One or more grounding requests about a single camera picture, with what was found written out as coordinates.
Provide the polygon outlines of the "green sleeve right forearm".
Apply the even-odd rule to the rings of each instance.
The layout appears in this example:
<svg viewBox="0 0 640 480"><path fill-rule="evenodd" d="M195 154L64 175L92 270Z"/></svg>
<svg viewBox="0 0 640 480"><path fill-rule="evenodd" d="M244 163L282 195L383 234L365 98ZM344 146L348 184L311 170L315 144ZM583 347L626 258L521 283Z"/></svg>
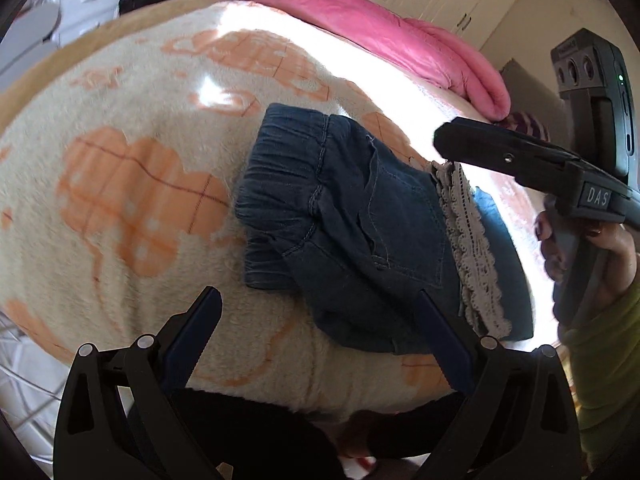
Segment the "green sleeve right forearm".
<svg viewBox="0 0 640 480"><path fill-rule="evenodd" d="M580 404L582 449L597 468L639 435L639 283L583 326L560 329Z"/></svg>

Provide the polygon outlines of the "right hand with painted nails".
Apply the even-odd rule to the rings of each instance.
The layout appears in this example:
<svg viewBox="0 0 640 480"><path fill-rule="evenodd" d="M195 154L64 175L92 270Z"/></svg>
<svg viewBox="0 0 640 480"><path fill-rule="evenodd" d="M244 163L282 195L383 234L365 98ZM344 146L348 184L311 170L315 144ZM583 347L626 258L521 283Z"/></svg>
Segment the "right hand with painted nails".
<svg viewBox="0 0 640 480"><path fill-rule="evenodd" d="M548 210L538 214L534 229L544 257L544 270L552 281L559 283L567 272L568 264L556 244ZM574 229L590 244L606 252L602 278L593 297L588 301L590 316L595 316L611 307L630 289L636 279L639 257L631 232L622 224L578 220Z"/></svg>

